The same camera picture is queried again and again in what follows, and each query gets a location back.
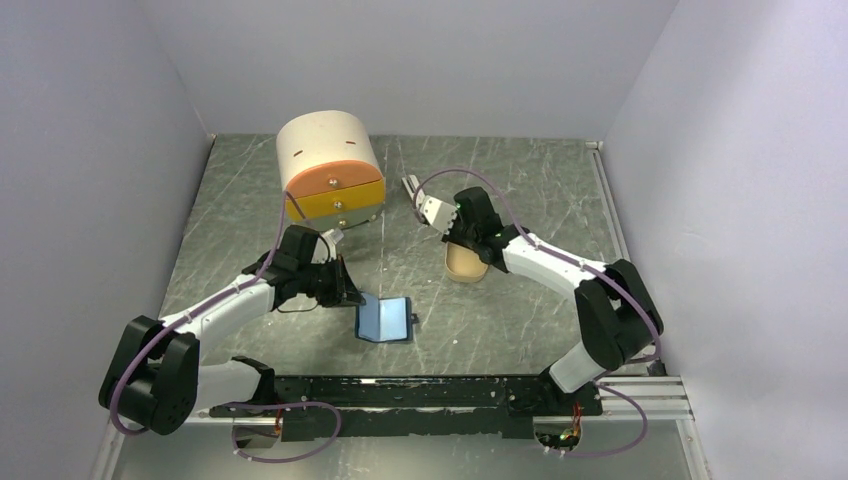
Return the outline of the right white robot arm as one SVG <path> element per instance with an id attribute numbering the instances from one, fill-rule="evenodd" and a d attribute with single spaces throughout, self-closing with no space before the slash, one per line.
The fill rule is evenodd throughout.
<path id="1" fill-rule="evenodd" d="M 562 414 L 578 389 L 633 361 L 664 330 L 661 317 L 633 263 L 605 264 L 557 248 L 526 228 L 505 224 L 488 193 L 472 187 L 451 202 L 427 198 L 419 208 L 443 241 L 475 254 L 485 265 L 533 280 L 574 300 L 580 339 L 546 369 L 542 406 Z"/>

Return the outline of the blue leather card holder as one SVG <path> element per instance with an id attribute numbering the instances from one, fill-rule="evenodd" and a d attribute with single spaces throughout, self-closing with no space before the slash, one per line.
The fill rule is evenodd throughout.
<path id="1" fill-rule="evenodd" d="M 356 311 L 354 336 L 370 343 L 411 342 L 417 322 L 410 297 L 378 298 L 364 293 Z"/>

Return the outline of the beige oval tray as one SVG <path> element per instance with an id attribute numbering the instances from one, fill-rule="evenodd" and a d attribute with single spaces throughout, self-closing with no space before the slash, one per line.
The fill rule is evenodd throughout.
<path id="1" fill-rule="evenodd" d="M 446 244 L 444 265 L 447 277 L 459 283 L 479 282 L 488 271 L 474 251 L 451 242 Z"/>

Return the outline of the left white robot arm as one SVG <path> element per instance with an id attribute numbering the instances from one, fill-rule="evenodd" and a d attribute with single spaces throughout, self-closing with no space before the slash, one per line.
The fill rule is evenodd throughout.
<path id="1" fill-rule="evenodd" d="M 98 394 L 125 435 L 173 433 L 197 410 L 223 405 L 261 416 L 277 400 L 272 367 L 235 356 L 202 365 L 218 343 L 247 323 L 302 295 L 323 308 L 364 299 L 337 251 L 339 229 L 291 225 L 222 290 L 162 319 L 138 316 L 125 327 Z"/>

